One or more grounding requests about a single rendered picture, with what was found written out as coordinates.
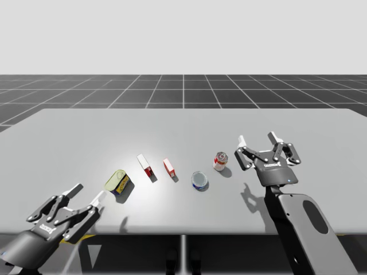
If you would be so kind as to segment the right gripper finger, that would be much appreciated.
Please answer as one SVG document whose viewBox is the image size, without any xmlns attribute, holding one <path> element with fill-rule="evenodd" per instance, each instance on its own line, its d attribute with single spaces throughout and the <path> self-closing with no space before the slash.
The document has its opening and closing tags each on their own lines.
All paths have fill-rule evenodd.
<svg viewBox="0 0 367 275">
<path fill-rule="evenodd" d="M 249 170 L 255 165 L 255 160 L 267 163 L 269 160 L 260 152 L 248 148 L 243 135 L 238 137 L 239 144 L 235 151 L 235 157 L 243 171 Z"/>
<path fill-rule="evenodd" d="M 272 160 L 276 162 L 280 161 L 281 154 L 284 153 L 288 165 L 295 166 L 301 164 L 300 157 L 293 144 L 284 142 L 283 139 L 275 135 L 274 131 L 268 134 L 268 138 L 273 144 L 272 151 L 274 154 Z"/>
</svg>

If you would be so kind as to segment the green and blue rectangular can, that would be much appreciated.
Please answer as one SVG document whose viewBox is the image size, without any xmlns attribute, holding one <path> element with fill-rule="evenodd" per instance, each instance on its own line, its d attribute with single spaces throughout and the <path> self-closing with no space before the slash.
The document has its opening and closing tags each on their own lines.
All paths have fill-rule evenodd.
<svg viewBox="0 0 367 275">
<path fill-rule="evenodd" d="M 125 170 L 116 170 L 105 183 L 104 188 L 114 195 L 121 195 L 130 182 L 131 179 Z"/>
</svg>

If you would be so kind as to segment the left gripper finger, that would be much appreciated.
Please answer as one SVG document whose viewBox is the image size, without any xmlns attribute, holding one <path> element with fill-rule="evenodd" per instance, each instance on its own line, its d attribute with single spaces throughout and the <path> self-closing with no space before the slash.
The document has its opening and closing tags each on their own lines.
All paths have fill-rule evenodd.
<svg viewBox="0 0 367 275">
<path fill-rule="evenodd" d="M 54 221 L 54 226 L 59 227 L 66 224 L 66 229 L 63 232 L 64 241 L 76 244 L 83 238 L 101 217 L 103 209 L 101 202 L 106 195 L 105 191 L 99 192 L 92 202 L 82 209 L 71 211 L 66 207 L 60 209 L 60 213 L 57 214 L 57 219 Z"/>
<path fill-rule="evenodd" d="M 46 216 L 46 220 L 52 221 L 56 217 L 59 209 L 68 206 L 69 201 L 75 197 L 84 186 L 82 184 L 76 184 L 71 189 L 63 192 L 61 195 L 53 195 L 48 200 L 46 200 L 37 210 L 30 214 L 26 221 L 36 222 L 40 220 L 43 216 Z"/>
</svg>

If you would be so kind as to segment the blue flat can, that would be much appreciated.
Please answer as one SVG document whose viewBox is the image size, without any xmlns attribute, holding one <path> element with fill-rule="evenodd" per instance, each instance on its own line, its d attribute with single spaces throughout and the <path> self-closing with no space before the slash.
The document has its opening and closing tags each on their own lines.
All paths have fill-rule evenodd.
<svg viewBox="0 0 367 275">
<path fill-rule="evenodd" d="M 206 175 L 201 171 L 196 171 L 193 173 L 192 177 L 192 185 L 197 190 L 202 190 L 208 184 L 208 179 Z"/>
</svg>

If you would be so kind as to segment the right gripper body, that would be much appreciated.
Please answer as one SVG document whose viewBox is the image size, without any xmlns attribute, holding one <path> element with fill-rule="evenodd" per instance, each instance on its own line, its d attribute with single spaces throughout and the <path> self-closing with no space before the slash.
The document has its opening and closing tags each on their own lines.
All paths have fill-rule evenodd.
<svg viewBox="0 0 367 275">
<path fill-rule="evenodd" d="M 263 162 L 259 159 L 254 161 L 257 177 L 263 187 L 281 186 L 298 183 L 298 178 L 284 159 L 277 162 Z"/>
</svg>

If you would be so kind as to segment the red and white carton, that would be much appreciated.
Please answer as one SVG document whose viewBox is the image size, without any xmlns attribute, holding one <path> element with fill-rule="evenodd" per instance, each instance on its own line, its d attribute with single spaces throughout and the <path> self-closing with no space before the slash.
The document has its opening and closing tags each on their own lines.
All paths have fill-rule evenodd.
<svg viewBox="0 0 367 275">
<path fill-rule="evenodd" d="M 149 165 L 148 161 L 144 157 L 143 154 L 139 154 L 136 156 L 138 162 L 140 163 L 141 167 L 143 168 L 144 172 L 147 174 L 148 177 L 151 177 L 153 174 L 153 171 L 151 169 L 151 166 Z"/>
</svg>

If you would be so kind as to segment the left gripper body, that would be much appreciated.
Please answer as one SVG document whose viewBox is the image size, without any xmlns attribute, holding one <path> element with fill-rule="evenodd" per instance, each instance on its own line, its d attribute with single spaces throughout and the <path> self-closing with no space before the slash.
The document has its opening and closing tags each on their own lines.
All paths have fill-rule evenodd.
<svg viewBox="0 0 367 275">
<path fill-rule="evenodd" d="M 78 211 L 61 208 L 53 219 L 40 218 L 33 228 L 21 232 L 0 249 L 0 259 L 24 269 L 38 269 L 59 247 L 64 233 L 72 227 Z"/>
</svg>

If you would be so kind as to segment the red and white can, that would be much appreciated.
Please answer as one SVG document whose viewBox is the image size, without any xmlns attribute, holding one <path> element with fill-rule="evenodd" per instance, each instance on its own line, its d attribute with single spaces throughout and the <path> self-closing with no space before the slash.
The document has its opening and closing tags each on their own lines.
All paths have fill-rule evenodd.
<svg viewBox="0 0 367 275">
<path fill-rule="evenodd" d="M 228 155 L 224 152 L 218 152 L 214 157 L 213 168 L 216 171 L 222 171 L 228 162 Z"/>
</svg>

